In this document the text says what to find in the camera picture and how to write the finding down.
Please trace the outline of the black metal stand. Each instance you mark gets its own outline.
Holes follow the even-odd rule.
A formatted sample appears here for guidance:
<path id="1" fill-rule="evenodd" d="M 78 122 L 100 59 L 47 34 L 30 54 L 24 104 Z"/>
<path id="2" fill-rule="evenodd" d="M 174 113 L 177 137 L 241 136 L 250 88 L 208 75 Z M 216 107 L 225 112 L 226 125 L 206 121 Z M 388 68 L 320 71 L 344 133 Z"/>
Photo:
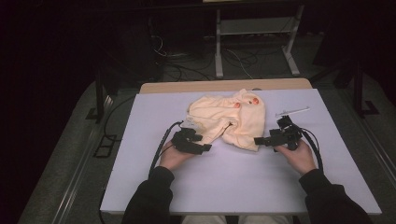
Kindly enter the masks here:
<path id="1" fill-rule="evenodd" d="M 354 80 L 354 91 L 353 91 L 353 108 L 358 116 L 364 119 L 369 115 L 378 115 L 379 111 L 371 101 L 364 101 L 362 99 L 363 91 L 363 72 L 359 62 L 353 63 L 353 80 Z"/>
<path id="2" fill-rule="evenodd" d="M 107 111 L 108 105 L 111 101 L 111 97 L 108 92 L 108 83 L 105 73 L 99 69 L 94 76 L 94 87 L 95 87 L 95 107 L 92 107 L 86 119 L 94 120 L 96 124 L 100 123 Z"/>

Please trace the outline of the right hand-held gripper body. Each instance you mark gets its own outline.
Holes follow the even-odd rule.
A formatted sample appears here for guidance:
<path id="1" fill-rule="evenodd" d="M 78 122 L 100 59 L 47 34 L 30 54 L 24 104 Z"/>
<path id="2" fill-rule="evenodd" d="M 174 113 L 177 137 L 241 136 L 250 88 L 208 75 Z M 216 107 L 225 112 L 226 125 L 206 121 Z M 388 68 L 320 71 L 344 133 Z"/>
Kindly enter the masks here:
<path id="1" fill-rule="evenodd" d="M 280 119 L 282 116 L 290 116 L 292 114 L 308 111 L 309 109 L 310 107 L 306 106 L 301 109 L 283 110 L 281 113 L 277 113 L 276 117 Z M 277 129 L 269 131 L 272 138 L 271 145 L 274 147 L 287 145 L 289 150 L 295 150 L 297 148 L 298 141 L 303 137 L 303 132 L 303 129 L 294 123 L 292 123 L 292 126 L 288 129 L 280 129 L 278 126 Z"/>

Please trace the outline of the light wooden table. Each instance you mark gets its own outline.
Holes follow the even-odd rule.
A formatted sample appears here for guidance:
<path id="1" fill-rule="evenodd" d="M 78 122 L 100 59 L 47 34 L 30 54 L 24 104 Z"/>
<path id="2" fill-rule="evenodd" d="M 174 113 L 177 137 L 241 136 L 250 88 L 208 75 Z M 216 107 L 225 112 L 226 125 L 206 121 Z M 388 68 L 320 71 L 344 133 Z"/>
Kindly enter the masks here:
<path id="1" fill-rule="evenodd" d="M 140 93 L 239 91 L 241 89 L 304 90 L 311 88 L 312 85 L 306 78 L 271 78 L 145 83 L 142 85 Z"/>

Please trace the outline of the person's left hand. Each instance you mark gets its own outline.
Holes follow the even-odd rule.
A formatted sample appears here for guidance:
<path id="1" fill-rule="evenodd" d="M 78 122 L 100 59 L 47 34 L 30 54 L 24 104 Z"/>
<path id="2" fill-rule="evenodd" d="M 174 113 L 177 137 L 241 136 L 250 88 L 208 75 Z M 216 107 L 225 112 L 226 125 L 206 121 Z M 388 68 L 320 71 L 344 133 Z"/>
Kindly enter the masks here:
<path id="1" fill-rule="evenodd" d="M 162 149 L 159 165 L 170 171 L 176 170 L 183 162 L 193 158 L 194 155 L 177 150 L 172 142 L 167 142 Z"/>

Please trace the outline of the person's right hand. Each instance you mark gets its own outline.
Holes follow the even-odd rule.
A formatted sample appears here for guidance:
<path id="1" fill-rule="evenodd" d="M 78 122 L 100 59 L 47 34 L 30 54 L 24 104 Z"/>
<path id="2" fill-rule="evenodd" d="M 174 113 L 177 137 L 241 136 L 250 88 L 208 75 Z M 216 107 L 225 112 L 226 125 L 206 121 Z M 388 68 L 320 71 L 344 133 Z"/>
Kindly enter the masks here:
<path id="1" fill-rule="evenodd" d="M 305 175 L 317 168 L 312 150 L 304 140 L 298 142 L 295 150 L 289 150 L 284 146 L 277 146 L 275 150 L 281 153 L 288 164 L 300 175 Z"/>

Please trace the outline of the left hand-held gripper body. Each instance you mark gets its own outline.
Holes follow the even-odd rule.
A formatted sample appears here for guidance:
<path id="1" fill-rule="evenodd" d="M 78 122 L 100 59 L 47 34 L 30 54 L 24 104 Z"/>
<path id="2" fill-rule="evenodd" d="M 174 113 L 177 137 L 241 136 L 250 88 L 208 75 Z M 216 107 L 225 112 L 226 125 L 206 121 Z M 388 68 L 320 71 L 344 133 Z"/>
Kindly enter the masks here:
<path id="1" fill-rule="evenodd" d="M 199 145 L 198 141 L 193 140 L 196 131 L 193 128 L 182 127 L 181 124 L 182 122 L 177 123 L 180 130 L 175 132 L 171 142 L 180 152 L 196 153 L 196 147 Z"/>

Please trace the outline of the cream cloth garment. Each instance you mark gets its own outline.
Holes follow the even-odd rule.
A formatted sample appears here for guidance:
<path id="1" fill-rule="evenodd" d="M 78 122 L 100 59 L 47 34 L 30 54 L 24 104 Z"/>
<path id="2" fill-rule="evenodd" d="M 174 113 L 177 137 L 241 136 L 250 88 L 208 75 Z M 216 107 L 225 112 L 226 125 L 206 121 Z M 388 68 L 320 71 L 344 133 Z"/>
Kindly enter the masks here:
<path id="1" fill-rule="evenodd" d="M 191 103 L 187 121 L 211 144 L 219 137 L 230 145 L 257 151 L 254 138 L 264 133 L 265 103 L 260 96 L 242 89 L 232 96 L 206 95 Z"/>

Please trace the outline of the white metal stand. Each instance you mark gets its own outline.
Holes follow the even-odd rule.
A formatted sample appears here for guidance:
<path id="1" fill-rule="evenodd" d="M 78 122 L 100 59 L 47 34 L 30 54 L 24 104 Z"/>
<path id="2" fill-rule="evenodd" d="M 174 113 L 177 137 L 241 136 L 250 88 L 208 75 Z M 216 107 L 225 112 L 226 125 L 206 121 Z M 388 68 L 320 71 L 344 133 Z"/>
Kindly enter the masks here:
<path id="1" fill-rule="evenodd" d="M 216 51 L 215 71 L 216 78 L 223 78 L 223 66 L 221 55 L 221 38 L 226 35 L 254 35 L 254 34 L 289 34 L 288 43 L 281 48 L 289 70 L 294 77 L 300 75 L 300 71 L 293 59 L 291 50 L 297 36 L 297 31 L 304 12 L 304 5 L 297 6 L 294 16 L 274 17 L 262 19 L 223 20 L 221 11 L 217 10 L 216 17 Z"/>

